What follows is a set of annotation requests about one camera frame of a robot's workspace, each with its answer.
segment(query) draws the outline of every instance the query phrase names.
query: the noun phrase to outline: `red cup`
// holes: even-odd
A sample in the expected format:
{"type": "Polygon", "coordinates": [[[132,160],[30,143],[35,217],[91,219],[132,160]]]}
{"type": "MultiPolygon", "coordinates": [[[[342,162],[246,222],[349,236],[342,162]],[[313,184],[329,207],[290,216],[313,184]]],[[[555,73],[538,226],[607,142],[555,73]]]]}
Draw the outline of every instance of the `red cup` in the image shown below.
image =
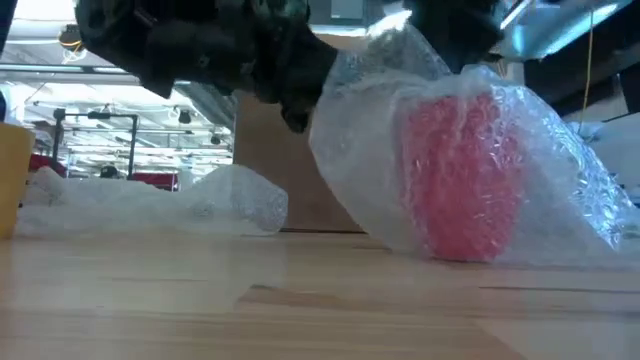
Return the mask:
{"type": "Polygon", "coordinates": [[[522,204],[522,153],[493,96],[425,100],[401,128],[404,201],[436,258],[491,261],[522,204]]]}

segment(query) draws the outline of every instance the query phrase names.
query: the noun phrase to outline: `bubble wrap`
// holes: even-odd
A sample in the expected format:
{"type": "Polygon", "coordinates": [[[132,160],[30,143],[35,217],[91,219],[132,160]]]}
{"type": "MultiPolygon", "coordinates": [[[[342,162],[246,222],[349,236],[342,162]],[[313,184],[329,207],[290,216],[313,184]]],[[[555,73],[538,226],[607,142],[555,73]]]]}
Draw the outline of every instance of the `bubble wrap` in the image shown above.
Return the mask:
{"type": "Polygon", "coordinates": [[[42,168],[33,176],[22,203],[17,236],[149,228],[269,235],[284,225],[288,197],[262,176],[236,165],[221,167],[176,193],[133,181],[63,179],[42,168]]]}
{"type": "Polygon", "coordinates": [[[445,260],[640,264],[637,210],[544,101],[485,67],[451,75],[409,25],[368,40],[338,57],[310,136],[365,231],[445,260]]]}

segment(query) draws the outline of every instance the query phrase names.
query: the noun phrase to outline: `wooden table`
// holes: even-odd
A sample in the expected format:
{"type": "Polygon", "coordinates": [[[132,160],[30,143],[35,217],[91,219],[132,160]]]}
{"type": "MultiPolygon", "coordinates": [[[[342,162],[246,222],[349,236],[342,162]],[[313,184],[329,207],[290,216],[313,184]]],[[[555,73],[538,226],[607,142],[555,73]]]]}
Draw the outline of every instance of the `wooden table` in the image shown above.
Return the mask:
{"type": "Polygon", "coordinates": [[[424,263],[360,235],[0,242],[0,359],[637,359],[638,274],[424,263]]]}

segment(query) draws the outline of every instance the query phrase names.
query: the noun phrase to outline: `red object wrapped in bubble wrap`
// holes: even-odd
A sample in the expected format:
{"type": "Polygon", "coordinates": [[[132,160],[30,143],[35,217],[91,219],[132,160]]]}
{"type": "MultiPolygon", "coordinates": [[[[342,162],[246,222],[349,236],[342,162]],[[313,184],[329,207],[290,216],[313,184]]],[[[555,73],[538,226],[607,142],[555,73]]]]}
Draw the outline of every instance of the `red object wrapped in bubble wrap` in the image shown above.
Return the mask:
{"type": "Polygon", "coordinates": [[[490,261],[512,239],[521,149],[490,93],[418,103],[402,128],[404,201],[434,257],[490,261]]]}
{"type": "Polygon", "coordinates": [[[626,236],[637,210],[542,99],[486,67],[451,74],[411,26],[368,39],[338,56],[309,143],[338,201],[373,238],[456,261],[637,259],[626,236]]]}

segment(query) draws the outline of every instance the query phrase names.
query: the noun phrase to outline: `yellow object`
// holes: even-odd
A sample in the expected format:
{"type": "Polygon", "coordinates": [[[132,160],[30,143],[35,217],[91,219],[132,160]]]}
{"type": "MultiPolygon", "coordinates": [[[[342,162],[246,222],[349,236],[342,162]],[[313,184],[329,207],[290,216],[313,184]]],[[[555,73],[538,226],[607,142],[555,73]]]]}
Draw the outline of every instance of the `yellow object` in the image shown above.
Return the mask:
{"type": "Polygon", "coordinates": [[[13,234],[33,142],[29,130],[0,123],[0,240],[13,234]]]}

